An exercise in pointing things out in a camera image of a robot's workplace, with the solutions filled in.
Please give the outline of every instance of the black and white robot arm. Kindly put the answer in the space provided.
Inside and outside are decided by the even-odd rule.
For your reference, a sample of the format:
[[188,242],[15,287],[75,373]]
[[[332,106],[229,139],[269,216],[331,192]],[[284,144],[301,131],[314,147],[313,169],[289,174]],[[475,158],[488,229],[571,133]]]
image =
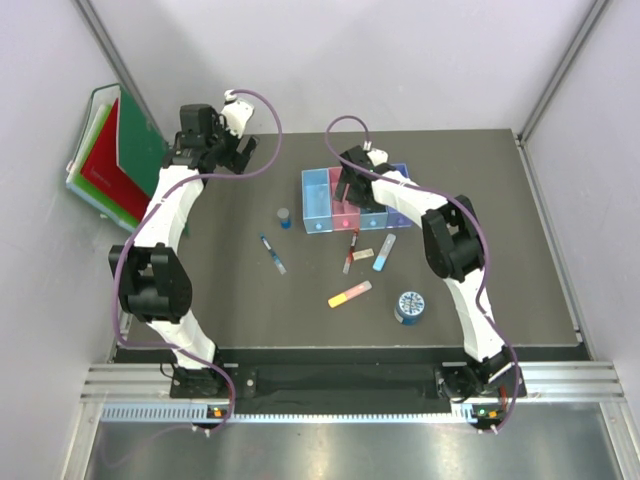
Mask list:
[[[189,211],[206,181],[186,182],[168,198],[163,197],[178,182],[199,173],[213,173],[218,166],[243,173],[257,146],[257,139],[251,137],[238,151],[253,111],[250,103],[229,92],[220,114],[209,105],[181,107],[181,131],[163,160],[147,214],[159,203],[163,203],[162,208],[136,236],[123,268],[119,287],[123,310],[179,347],[173,349],[176,363],[185,370],[206,367],[183,355],[182,350],[208,362],[214,362],[217,353],[215,343],[204,334],[191,311],[191,282],[176,255]],[[112,271],[121,251],[122,246],[111,249]]]
[[[512,362],[505,342],[476,305],[484,275],[484,254],[475,228],[445,197],[406,188],[406,185],[417,184],[387,163],[386,152],[372,149],[370,145],[365,147],[367,150],[354,147],[341,157],[398,183],[372,180],[343,163],[336,200],[346,198],[361,208],[391,207],[422,228],[427,261],[451,292],[462,325],[464,350],[470,357],[466,376],[472,377],[468,382],[473,384],[472,391],[456,395],[459,389],[453,388],[446,395],[467,397],[495,391]],[[468,198],[459,196],[456,200],[475,215]],[[486,290],[482,292],[480,303],[487,316],[493,319]]]

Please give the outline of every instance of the metal frame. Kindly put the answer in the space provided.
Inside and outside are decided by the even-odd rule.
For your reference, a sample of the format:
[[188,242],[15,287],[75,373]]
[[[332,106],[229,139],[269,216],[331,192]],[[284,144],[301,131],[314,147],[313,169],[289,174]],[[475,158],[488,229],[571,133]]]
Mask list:
[[[145,115],[157,128],[148,106],[124,61],[119,55],[113,41],[102,24],[90,0],[73,0],[88,28],[94,35],[106,59],[116,73],[119,81],[129,90]],[[610,0],[595,0],[578,32],[564,52],[558,67],[542,92],[536,106],[529,115],[524,128],[516,136],[516,144],[521,153],[531,191],[542,221],[551,254],[556,265],[560,283],[571,313],[578,339],[586,340],[586,345],[593,348],[588,332],[584,329],[580,305],[576,299],[571,278],[567,272],[561,248],[557,241],[551,218],[544,201],[527,141],[531,138],[536,126],[555,97],[560,85],[566,78],[578,54],[584,48],[587,39],[593,33],[598,21],[604,15]],[[121,317],[122,330],[128,330],[128,316]],[[113,358],[116,350],[111,352]],[[420,358],[422,354],[409,352]],[[226,365],[233,369],[235,365]],[[640,478],[640,441],[638,432],[631,418],[629,407],[613,364],[609,362],[521,362],[523,377],[528,389],[528,397],[520,399],[522,403],[555,403],[555,402],[596,402],[602,409],[603,418],[609,432],[612,447],[625,479]],[[127,415],[136,415],[136,406],[145,405],[154,411],[175,411],[176,407],[190,414],[190,408],[198,410],[202,405],[224,407],[225,399],[220,400],[174,400],[169,397],[171,381],[163,377],[154,364],[100,364],[89,371],[82,392],[80,410],[76,420],[75,435],[72,439],[66,459],[63,478],[82,479],[85,476],[93,443],[97,434],[99,420],[105,408],[120,406],[129,409],[128,413],[118,416],[112,410],[111,420],[126,420]],[[469,402],[482,403],[485,399],[469,399]],[[231,418],[236,423],[462,423],[469,420],[468,405],[452,406],[451,413],[391,414],[391,415],[297,415],[297,414],[234,414]]]

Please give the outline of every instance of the floor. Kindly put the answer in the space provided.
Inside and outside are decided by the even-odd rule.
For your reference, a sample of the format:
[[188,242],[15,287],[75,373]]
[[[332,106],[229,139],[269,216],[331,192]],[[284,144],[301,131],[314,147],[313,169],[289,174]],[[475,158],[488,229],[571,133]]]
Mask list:
[[[343,151],[357,133],[332,137]],[[486,230],[493,258],[489,296],[496,322],[520,345],[575,344],[570,314],[555,272],[518,151],[509,130],[380,132],[374,146],[407,164],[423,186],[465,194]],[[253,168],[271,155],[265,135]],[[451,295],[426,263],[418,227],[362,232],[358,249],[381,247],[397,235],[384,270],[373,259],[342,273],[350,232],[308,235],[302,225],[300,172],[335,166],[322,134],[288,134],[277,164],[252,180],[210,182],[189,216],[179,257],[194,286],[193,311],[204,332],[225,347],[459,346],[462,330]],[[282,230],[276,211],[291,211]],[[263,232],[288,270],[280,275],[260,242]],[[364,280],[373,288],[336,309],[327,300]],[[399,324],[399,295],[416,290],[427,313]],[[133,340],[155,339],[134,324]]]
[[240,424],[146,442],[166,424],[101,424],[86,478],[621,480],[597,405],[517,410],[497,437],[467,425]]

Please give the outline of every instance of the blue compartment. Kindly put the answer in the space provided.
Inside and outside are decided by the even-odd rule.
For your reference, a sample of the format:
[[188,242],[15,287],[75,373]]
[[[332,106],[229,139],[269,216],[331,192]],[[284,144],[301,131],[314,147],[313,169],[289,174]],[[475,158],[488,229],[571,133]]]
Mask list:
[[[409,169],[405,163],[393,163],[392,165],[396,167],[403,177],[409,178]],[[387,217],[387,228],[404,228],[412,225],[411,220],[400,214],[397,210],[394,210],[391,207],[387,207],[387,210],[389,212],[389,216]]]
[[302,172],[302,221],[307,233],[333,231],[327,168]]
[[379,230],[381,228],[387,228],[387,213],[386,208],[382,208],[380,212],[372,212],[364,208],[360,209],[360,230]]

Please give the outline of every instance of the gray tabletop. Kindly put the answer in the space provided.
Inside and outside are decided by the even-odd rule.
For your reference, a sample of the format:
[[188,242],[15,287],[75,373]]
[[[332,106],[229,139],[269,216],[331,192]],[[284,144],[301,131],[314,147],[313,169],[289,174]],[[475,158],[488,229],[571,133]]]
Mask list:
[[[362,134],[334,134],[343,151]],[[269,158],[275,136],[263,135],[252,160]],[[520,158],[509,130],[380,132],[374,146],[404,162],[411,179],[474,204],[493,257],[489,297],[496,322],[522,345],[575,344],[571,318]],[[397,235],[382,272],[373,258],[342,273],[351,232],[308,235],[302,224],[301,170],[337,165],[321,134],[285,135],[273,168],[250,180],[207,185],[189,216],[179,257],[194,287],[193,311],[204,332],[224,347],[459,346],[462,330],[453,300],[426,263],[421,231],[361,232],[357,249],[377,253]],[[280,227],[286,207],[293,226]],[[288,272],[280,275],[264,233]],[[331,309],[327,300],[364,280],[370,292]],[[399,324],[393,309],[407,290],[421,293],[427,312],[414,326]],[[155,333],[134,324],[130,338]]]

